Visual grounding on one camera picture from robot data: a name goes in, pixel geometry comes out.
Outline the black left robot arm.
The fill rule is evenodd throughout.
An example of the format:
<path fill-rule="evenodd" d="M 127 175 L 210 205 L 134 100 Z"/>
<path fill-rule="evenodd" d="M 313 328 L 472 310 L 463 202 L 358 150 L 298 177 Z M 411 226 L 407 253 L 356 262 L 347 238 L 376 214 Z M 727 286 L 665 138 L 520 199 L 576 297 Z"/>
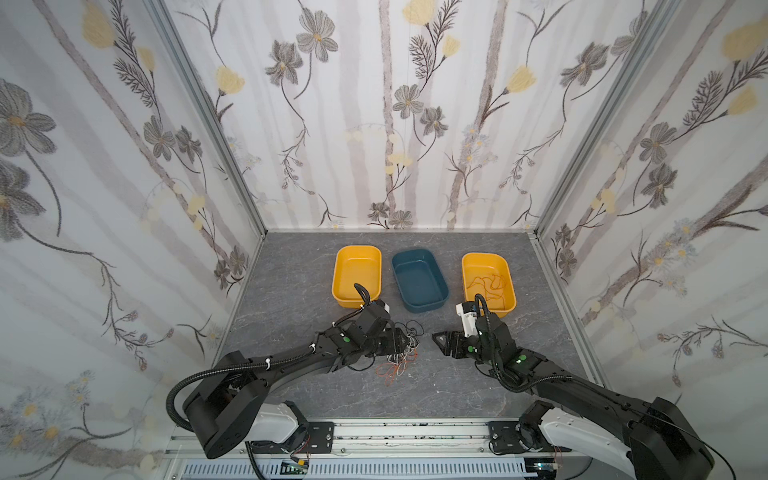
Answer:
<path fill-rule="evenodd" d="M 166 398 L 169 418 L 195 434 L 209 459 L 239 445 L 250 450 L 270 443 L 289 454 L 307 447 L 309 422 L 292 401 L 268 403 L 271 391 L 308 375 L 353 368 L 362 358 L 403 355 L 412 345 L 407 330 L 391 320 L 386 303 L 371 299 L 362 285 L 356 289 L 361 307 L 308 344 L 264 357 L 234 351 L 214 368 L 181 380 Z"/>

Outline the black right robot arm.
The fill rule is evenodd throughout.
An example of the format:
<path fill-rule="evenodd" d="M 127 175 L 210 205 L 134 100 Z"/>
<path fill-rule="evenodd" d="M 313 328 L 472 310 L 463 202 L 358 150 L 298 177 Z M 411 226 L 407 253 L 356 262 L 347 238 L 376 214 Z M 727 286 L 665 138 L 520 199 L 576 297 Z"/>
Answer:
<path fill-rule="evenodd" d="M 706 479 L 726 458 L 672 402 L 648 402 L 573 374 L 519 346 L 482 295 L 458 305 L 459 331 L 433 334 L 443 355 L 470 359 L 481 374 L 536 401 L 517 420 L 522 446 L 565 447 L 634 479 Z"/>

